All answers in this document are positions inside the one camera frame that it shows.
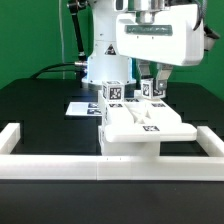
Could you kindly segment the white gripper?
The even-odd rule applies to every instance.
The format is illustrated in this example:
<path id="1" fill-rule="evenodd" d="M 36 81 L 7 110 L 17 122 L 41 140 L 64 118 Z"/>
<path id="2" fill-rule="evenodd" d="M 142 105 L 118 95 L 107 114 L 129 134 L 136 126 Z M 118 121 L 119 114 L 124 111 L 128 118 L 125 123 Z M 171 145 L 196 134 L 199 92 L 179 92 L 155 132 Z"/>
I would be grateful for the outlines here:
<path id="1" fill-rule="evenodd" d="M 203 24 L 197 23 L 196 4 L 171 6 L 155 14 L 152 24 L 138 23 L 135 13 L 116 19 L 116 42 L 120 55 L 137 60 L 140 80 L 152 78 L 150 62 L 158 62 L 153 94 L 165 97 L 172 65 L 198 65 L 204 55 Z"/>

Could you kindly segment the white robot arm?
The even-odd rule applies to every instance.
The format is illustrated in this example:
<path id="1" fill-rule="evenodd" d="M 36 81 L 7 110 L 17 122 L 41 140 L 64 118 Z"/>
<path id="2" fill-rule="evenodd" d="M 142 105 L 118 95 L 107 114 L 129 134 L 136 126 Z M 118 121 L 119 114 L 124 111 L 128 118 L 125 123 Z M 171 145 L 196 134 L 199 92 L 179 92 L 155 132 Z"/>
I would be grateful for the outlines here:
<path id="1" fill-rule="evenodd" d="M 131 60 L 148 64 L 158 73 L 146 92 L 164 97 L 174 66 L 195 66 L 204 55 L 202 6 L 197 0 L 89 0 L 93 14 L 93 51 L 88 57 L 84 83 L 134 83 Z"/>

